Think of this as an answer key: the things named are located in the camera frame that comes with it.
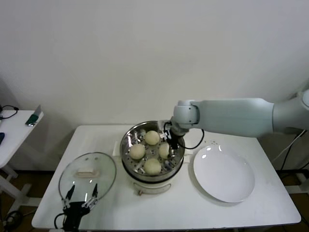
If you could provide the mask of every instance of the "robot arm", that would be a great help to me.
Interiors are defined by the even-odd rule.
[[[290,128],[309,130],[309,90],[281,103],[260,98],[179,101],[171,132],[183,136],[191,128],[245,137],[260,137]]]

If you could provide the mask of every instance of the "small white table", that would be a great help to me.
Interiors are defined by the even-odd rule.
[[[115,142],[121,141],[130,128],[128,125],[108,125],[76,129],[32,220],[35,228],[54,228],[54,218],[62,212],[58,181],[65,167],[87,152],[101,151],[112,155]],[[186,144],[196,144],[200,136],[200,130],[190,131],[185,136]],[[235,147],[250,163],[255,174],[255,188],[245,201],[224,203],[209,196],[194,178],[192,161],[183,164],[167,192],[138,196],[120,157],[114,157],[117,166],[115,183],[90,214],[82,218],[80,230],[200,230],[300,221],[298,210],[255,138],[206,132],[205,139]]]
[[[7,117],[12,115],[14,112],[15,110],[4,110],[1,112],[1,115]],[[16,150],[35,128],[35,126],[28,127],[25,125],[25,122],[29,119],[33,112],[33,110],[19,110],[16,115],[11,118],[4,119],[0,123],[0,132],[5,133],[5,137],[0,145],[0,168],[8,174],[6,179],[0,176],[0,187],[11,197],[15,198],[15,202],[9,212],[17,210],[21,205],[38,206],[41,201],[41,198],[27,197],[31,184],[25,184],[21,190],[18,190],[9,182],[12,177],[16,178],[18,174],[7,165]],[[41,120],[43,115],[44,114],[42,112],[37,123]]]

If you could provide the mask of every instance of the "metal steamer tray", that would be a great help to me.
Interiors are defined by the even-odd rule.
[[[160,135],[160,141],[156,145],[149,145],[145,142],[144,136],[148,131],[156,131]],[[122,138],[120,144],[120,154],[125,170],[135,179],[144,183],[160,183],[173,177],[183,164],[184,148],[178,149],[169,148],[168,159],[162,159],[159,156],[159,147],[162,143],[166,143],[164,138],[161,138],[163,131],[158,127],[157,121],[142,122],[132,127]],[[184,144],[183,138],[179,139],[181,144]],[[142,159],[135,160],[130,156],[130,148],[134,144],[143,144],[146,152]],[[159,175],[148,175],[143,167],[148,159],[155,158],[161,163],[161,172]]]

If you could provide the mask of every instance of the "wooden floor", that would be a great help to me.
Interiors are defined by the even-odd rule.
[[[11,183],[14,184],[18,189],[21,189],[25,183],[32,183],[33,187],[31,188],[28,196],[30,197],[42,197],[51,178],[52,174],[26,174],[20,173],[17,179],[12,179]],[[295,185],[299,184],[298,180],[294,176],[288,176],[283,180],[285,185]],[[10,206],[13,204],[13,198],[8,196],[6,193],[1,194],[1,202],[2,202],[2,215],[5,217],[7,214]],[[292,194],[292,200],[294,201],[295,205],[297,206],[299,212],[302,216],[309,221],[309,196],[307,194]],[[27,214],[35,210],[34,207],[21,207],[20,211],[23,214]],[[25,216],[23,218],[22,224],[15,230],[11,232],[47,232],[48,230],[39,230],[34,229],[31,226],[33,214]],[[0,225],[0,232],[3,231],[3,226]],[[214,232],[230,232],[232,230],[215,230]],[[309,232],[309,227],[304,223],[298,223],[295,225],[287,225],[287,226],[276,226],[272,227],[268,230],[268,232]]]

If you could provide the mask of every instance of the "white wall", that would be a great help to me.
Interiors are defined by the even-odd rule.
[[[1,1],[5,91],[45,112],[27,140],[36,152],[20,149],[14,167],[52,170],[78,125],[170,118],[180,99],[286,99],[308,78],[308,10],[306,0]]]

